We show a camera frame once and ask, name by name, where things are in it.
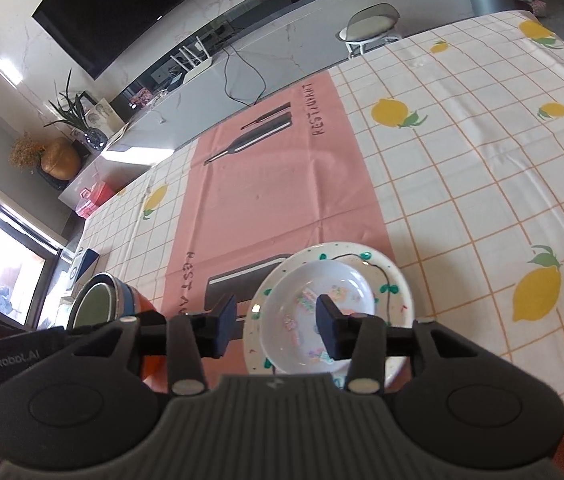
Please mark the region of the orange steel bowl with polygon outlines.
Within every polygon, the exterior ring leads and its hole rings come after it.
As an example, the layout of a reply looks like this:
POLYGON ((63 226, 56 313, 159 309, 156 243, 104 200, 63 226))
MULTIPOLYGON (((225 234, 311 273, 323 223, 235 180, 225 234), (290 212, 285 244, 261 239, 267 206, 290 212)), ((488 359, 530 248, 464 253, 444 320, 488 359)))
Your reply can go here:
POLYGON ((134 349, 142 359, 141 378, 146 382, 166 364, 166 318, 137 289, 132 287, 131 292, 140 322, 134 349))

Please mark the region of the painted white ceramic plate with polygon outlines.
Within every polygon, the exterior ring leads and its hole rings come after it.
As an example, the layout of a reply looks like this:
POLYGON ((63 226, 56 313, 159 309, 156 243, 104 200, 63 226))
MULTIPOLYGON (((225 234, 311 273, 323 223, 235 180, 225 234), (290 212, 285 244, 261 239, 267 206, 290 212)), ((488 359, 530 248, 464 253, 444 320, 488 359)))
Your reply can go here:
POLYGON ((329 373, 344 385, 348 363, 329 356, 315 320, 322 294, 345 315, 376 315, 396 327, 415 318, 407 280, 378 250, 350 242, 303 249, 282 259, 250 301, 243 330, 250 374, 329 373))

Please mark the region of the green ceramic bowl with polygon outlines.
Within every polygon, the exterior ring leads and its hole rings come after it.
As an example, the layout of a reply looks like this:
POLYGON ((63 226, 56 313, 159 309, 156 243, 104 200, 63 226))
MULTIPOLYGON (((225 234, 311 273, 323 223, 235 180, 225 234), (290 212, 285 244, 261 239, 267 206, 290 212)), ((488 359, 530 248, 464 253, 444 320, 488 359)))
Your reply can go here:
POLYGON ((98 283, 90 286, 76 300, 72 312, 71 328, 94 326, 110 322, 114 316, 114 301, 111 286, 98 283))

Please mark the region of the white blue product box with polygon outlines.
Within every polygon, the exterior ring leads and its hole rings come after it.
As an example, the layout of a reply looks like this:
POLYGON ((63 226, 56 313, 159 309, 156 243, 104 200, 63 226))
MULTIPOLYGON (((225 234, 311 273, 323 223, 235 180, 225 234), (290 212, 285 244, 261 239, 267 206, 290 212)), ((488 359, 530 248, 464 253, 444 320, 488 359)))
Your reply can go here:
POLYGON ((100 255, 92 248, 79 247, 74 260, 69 266, 65 295, 76 297, 96 270, 100 255))

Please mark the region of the pink storage box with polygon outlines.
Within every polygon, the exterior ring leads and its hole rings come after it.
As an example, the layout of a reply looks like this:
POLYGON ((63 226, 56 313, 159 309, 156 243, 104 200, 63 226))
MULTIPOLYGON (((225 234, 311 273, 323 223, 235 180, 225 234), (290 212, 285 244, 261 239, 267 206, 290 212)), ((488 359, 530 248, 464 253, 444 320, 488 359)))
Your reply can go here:
POLYGON ((103 204, 115 195, 115 191, 105 182, 96 182, 92 188, 83 188, 79 192, 76 215, 82 219, 88 219, 103 204))

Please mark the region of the checked lemon tablecloth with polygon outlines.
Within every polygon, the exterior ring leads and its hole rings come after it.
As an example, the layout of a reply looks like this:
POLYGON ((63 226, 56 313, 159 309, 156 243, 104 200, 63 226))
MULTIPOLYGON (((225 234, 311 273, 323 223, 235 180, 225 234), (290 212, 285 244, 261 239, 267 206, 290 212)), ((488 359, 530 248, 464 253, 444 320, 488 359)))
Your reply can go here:
POLYGON ((330 242, 387 256, 434 318, 564 400, 564 40, 528 14, 338 64, 203 133, 86 223, 99 271, 166 316, 239 303, 211 379, 249 373, 250 301, 330 242))

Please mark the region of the dried yellow flowers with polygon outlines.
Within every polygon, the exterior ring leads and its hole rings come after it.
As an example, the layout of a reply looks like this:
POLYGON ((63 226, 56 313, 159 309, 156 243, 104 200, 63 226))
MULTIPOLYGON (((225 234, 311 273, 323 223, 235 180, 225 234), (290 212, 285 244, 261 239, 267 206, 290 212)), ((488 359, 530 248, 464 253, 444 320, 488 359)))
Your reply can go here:
POLYGON ((47 145, 29 133, 19 136, 9 154, 10 164, 17 169, 35 169, 41 166, 47 145))

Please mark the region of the brown round vase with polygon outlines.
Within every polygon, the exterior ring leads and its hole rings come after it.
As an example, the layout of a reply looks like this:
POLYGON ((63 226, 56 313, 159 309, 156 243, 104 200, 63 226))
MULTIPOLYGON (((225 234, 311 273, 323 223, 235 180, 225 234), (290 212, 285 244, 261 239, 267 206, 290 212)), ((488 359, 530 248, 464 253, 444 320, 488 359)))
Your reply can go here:
POLYGON ((65 138, 58 138, 44 148, 40 166, 51 177, 70 181, 81 169, 81 158, 72 144, 65 138))

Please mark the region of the leafy plant in vase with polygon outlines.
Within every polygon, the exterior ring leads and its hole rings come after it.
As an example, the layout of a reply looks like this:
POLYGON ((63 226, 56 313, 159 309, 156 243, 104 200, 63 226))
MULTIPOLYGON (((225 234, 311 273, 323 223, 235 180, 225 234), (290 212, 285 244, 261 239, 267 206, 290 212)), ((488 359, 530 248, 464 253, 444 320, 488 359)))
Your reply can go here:
POLYGON ((55 101, 50 101, 51 110, 56 115, 52 122, 47 123, 47 127, 63 124, 73 130, 82 133, 84 141, 97 152, 102 152, 108 143, 108 138, 104 132, 99 128, 93 127, 89 124, 86 110, 81 102, 81 94, 74 94, 69 92, 70 79, 72 79, 72 71, 69 70, 65 87, 63 91, 58 92, 58 97, 55 101))

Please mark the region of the white wifi router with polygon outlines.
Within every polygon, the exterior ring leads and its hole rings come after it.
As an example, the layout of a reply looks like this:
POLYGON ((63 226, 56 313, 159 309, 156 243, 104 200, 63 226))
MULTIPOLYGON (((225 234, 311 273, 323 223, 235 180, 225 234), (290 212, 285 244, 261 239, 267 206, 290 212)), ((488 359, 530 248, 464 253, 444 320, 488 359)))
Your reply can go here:
POLYGON ((197 76, 204 73, 212 66, 212 56, 201 42, 201 38, 195 37, 191 47, 183 44, 177 54, 171 54, 170 58, 177 64, 183 73, 182 83, 187 84, 197 76))

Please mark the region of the white round stool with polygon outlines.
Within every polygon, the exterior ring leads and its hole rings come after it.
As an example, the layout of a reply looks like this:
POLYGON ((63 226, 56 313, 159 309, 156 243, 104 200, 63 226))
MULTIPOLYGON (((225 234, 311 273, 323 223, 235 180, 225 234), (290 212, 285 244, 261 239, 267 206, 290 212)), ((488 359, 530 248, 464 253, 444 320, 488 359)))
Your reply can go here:
POLYGON ((352 15, 347 25, 337 32, 337 39, 343 42, 348 51, 348 58, 364 55, 371 44, 382 41, 384 44, 402 39, 396 26, 400 13, 389 3, 377 3, 352 15))

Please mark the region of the black television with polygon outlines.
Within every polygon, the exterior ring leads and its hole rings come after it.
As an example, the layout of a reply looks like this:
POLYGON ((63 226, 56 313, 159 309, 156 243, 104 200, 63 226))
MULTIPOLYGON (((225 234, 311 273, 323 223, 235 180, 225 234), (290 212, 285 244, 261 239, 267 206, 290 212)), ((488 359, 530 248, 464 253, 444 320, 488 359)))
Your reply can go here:
POLYGON ((42 0, 32 18, 96 79, 184 0, 42 0))

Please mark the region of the photo frame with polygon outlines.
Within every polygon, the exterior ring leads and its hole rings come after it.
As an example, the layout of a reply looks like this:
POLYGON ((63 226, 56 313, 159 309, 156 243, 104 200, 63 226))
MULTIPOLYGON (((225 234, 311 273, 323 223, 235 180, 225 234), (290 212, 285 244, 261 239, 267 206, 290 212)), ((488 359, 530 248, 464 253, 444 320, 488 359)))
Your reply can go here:
POLYGON ((101 100, 89 108, 86 111, 86 118, 89 126, 98 128, 107 136, 114 136, 125 125, 106 100, 101 100))

